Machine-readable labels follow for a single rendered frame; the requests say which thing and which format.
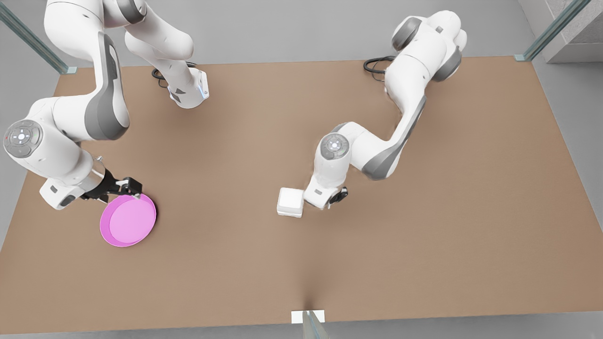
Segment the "silver frame post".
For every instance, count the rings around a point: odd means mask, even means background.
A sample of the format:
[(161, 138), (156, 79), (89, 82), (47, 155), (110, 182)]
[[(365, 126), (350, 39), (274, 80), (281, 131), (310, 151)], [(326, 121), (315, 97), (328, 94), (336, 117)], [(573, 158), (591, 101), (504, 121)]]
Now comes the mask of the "silver frame post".
[(303, 339), (330, 339), (323, 326), (324, 322), (324, 310), (291, 311), (291, 323), (302, 324)]
[(535, 37), (534, 42), (526, 48), (524, 52), (515, 54), (514, 58), (518, 62), (531, 62), (552, 39), (559, 34), (564, 27), (579, 13), (591, 0), (572, 0), (560, 15), (546, 28), (545, 32), (539, 37)]
[(61, 75), (77, 73), (77, 67), (67, 66), (39, 37), (26, 26), (13, 11), (0, 1), (0, 21), (3, 22), (28, 47)]

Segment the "pink round plate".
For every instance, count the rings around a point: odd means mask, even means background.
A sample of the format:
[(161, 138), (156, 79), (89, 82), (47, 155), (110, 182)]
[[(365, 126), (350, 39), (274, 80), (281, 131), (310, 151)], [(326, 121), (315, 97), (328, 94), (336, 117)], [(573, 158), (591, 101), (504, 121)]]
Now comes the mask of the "pink round plate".
[(147, 195), (121, 195), (105, 207), (99, 222), (100, 234), (110, 245), (129, 247), (149, 235), (156, 219), (156, 206)]

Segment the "white square box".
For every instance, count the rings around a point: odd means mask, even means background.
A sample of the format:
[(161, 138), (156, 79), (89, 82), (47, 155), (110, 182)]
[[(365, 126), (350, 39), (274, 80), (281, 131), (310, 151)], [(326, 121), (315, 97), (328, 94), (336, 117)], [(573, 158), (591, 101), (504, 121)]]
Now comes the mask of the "white square box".
[(278, 193), (277, 214), (301, 218), (304, 206), (304, 191), (290, 187), (281, 187)]

